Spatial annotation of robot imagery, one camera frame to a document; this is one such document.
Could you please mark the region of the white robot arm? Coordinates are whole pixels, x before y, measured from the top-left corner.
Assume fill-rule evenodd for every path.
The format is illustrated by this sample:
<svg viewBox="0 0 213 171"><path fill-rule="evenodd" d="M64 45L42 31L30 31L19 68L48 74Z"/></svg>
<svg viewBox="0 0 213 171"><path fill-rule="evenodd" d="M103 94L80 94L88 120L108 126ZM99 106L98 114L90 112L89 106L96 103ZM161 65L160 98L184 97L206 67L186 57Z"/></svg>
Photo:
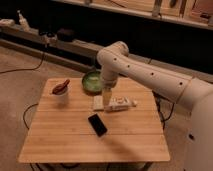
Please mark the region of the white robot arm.
<svg viewBox="0 0 213 171"><path fill-rule="evenodd" d="M118 75L150 88L191 113L184 171L213 171L213 84L193 76L142 63L128 57L118 41L97 53L104 89L117 84Z"/></svg>

